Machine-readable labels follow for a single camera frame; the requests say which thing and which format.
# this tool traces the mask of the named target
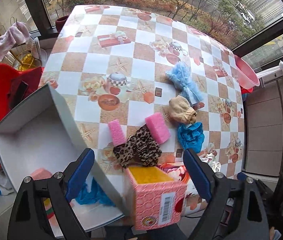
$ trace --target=white cardboard box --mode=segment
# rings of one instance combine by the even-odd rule
[[[45,168],[52,174],[64,171],[85,148],[65,99],[50,85],[35,91],[0,121],[0,163],[16,191],[23,178],[38,168]],[[76,205],[74,212],[84,230],[89,231],[123,217],[126,211],[120,194],[97,162],[90,175],[116,207]],[[53,231],[56,237],[60,236],[59,228]]]

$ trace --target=pink tissue box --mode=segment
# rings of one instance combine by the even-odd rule
[[[157,167],[129,167],[124,200],[137,230],[165,227],[180,220],[187,185]]]

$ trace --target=black phone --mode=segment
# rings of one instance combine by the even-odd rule
[[[22,81],[19,84],[15,95],[13,96],[13,98],[9,102],[10,109],[13,109],[15,106],[17,106],[23,100],[27,89],[28,89],[28,84],[26,82]]]

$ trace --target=pink foam block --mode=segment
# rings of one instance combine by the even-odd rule
[[[121,129],[120,122],[118,119],[110,121],[108,123],[109,130],[111,131],[113,138],[113,145],[118,146],[126,142],[126,137]]]
[[[51,172],[48,170],[45,170],[44,168],[39,168],[35,170],[30,176],[33,178],[33,180],[37,179],[48,179],[52,176]]]
[[[146,117],[145,121],[151,136],[158,144],[162,144],[169,139],[170,133],[161,113],[154,113]]]

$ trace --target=beige sock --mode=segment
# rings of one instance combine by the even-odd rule
[[[197,112],[190,107],[186,98],[177,96],[169,100],[169,115],[177,122],[193,124],[196,122]]]

